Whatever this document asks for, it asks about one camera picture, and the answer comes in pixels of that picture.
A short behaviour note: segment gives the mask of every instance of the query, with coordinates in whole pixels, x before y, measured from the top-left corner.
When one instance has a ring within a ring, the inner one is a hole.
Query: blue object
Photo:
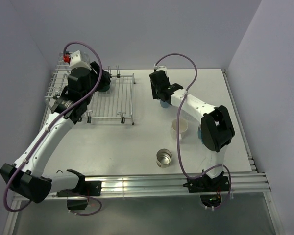
[[[162,100],[160,101],[160,105],[161,105],[162,108],[165,108],[165,109],[170,106],[167,102],[164,102]]]

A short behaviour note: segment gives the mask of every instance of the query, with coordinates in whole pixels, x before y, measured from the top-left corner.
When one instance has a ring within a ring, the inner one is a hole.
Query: cup
[[[174,140],[176,140],[176,129],[177,129],[177,125],[176,125],[176,119],[174,119],[171,123],[171,136]],[[185,119],[180,118],[180,122],[179,122],[179,139],[183,139],[183,137],[186,134],[186,131],[188,129],[188,123]]]
[[[163,148],[157,152],[157,165],[161,168],[167,168],[172,161],[172,153]]]

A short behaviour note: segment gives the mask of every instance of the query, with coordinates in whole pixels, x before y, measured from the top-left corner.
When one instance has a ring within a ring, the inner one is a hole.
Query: cable clip
[[[168,76],[168,70],[167,70],[167,66],[165,66],[165,65],[160,65],[160,66],[158,66],[158,65],[154,65],[154,67],[153,67],[153,70],[156,72],[156,70],[163,70],[164,72],[165,72],[165,74],[166,74],[166,76]]]
[[[185,90],[185,92],[181,95],[181,99],[183,99],[184,97],[187,97],[188,94],[189,94],[188,91]]]
[[[65,63],[69,63],[71,61],[70,55],[69,54],[63,55],[63,61]]]

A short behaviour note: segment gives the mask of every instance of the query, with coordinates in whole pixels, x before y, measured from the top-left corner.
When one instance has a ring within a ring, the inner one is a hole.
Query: white paper cup
[[[171,123],[171,136],[174,140],[176,140],[176,119],[174,119]],[[186,134],[186,131],[188,129],[188,123],[185,119],[180,118],[180,123],[179,123],[179,139],[183,139],[183,137]]]

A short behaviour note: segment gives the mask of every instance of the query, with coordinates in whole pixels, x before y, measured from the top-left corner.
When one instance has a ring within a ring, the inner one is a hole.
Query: glass panel
[[[274,234],[262,193],[235,194],[233,200],[214,212],[201,207],[198,195],[102,202],[101,212],[88,217],[68,214],[63,200],[32,203],[19,214],[14,234]]]

